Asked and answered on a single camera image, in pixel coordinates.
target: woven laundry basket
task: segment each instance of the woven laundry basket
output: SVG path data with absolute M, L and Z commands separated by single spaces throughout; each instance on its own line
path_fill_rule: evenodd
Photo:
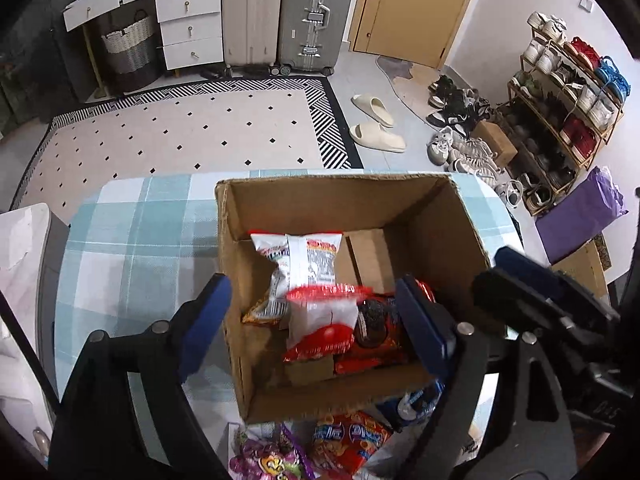
M 107 51 L 107 62 L 114 73 L 114 83 L 120 92 L 133 92 L 152 83 L 162 73 L 158 59 L 158 38 L 154 22 L 146 12 L 141 20 L 123 30 L 102 36 Z

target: suitcase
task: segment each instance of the suitcase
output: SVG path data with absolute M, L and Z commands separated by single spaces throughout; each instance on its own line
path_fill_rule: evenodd
M 334 73 L 351 0 L 282 0 L 280 72 L 292 68 Z
M 226 66 L 273 66 L 279 17 L 280 0 L 222 0 Z

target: wooden door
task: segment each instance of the wooden door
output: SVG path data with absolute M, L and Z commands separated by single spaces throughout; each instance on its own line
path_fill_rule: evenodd
M 366 0 L 354 50 L 439 67 L 468 0 Z

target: plaid tablecloth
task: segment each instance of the plaid tablecloth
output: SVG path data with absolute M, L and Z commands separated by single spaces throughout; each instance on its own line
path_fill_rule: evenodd
M 90 332 L 100 328 L 111 336 L 129 335 L 155 320 L 169 319 L 218 270 L 218 181 L 336 173 L 383 172 L 245 171 L 130 178 L 113 180 L 87 199 L 72 219 L 58 285 L 55 357 L 61 396 Z M 474 176 L 450 177 L 489 256 L 504 245 L 522 251 L 511 217 L 493 190 Z M 222 333 L 203 369 L 184 389 L 196 416 L 202 403 L 199 420 L 214 441 L 222 439 L 227 422 L 239 422 Z M 212 410 L 217 413 L 213 419 Z

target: small cardboard box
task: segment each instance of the small cardboard box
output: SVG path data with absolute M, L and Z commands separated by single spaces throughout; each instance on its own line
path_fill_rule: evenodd
M 575 250 L 551 268 L 562 270 L 571 276 L 576 282 L 590 290 L 598 300 L 609 293 L 598 248 L 593 240 L 585 243 L 580 249 Z
M 274 264 L 249 231 L 343 232 L 339 283 L 392 292 L 410 272 L 428 282 L 457 320 L 504 326 L 473 306 L 470 286 L 490 266 L 455 184 L 446 175 L 321 175 L 227 180 L 216 186 L 220 265 L 232 283 L 225 317 L 240 414 L 249 423 L 343 413 L 424 386 L 419 362 L 293 386 L 282 362 L 286 330 L 241 323 L 264 294 Z
M 482 139 L 489 145 L 493 152 L 497 153 L 495 163 L 499 168 L 506 167 L 514 156 L 518 154 L 518 150 L 507 138 L 507 135 L 495 123 L 489 121 L 480 121 L 471 133 L 475 139 Z

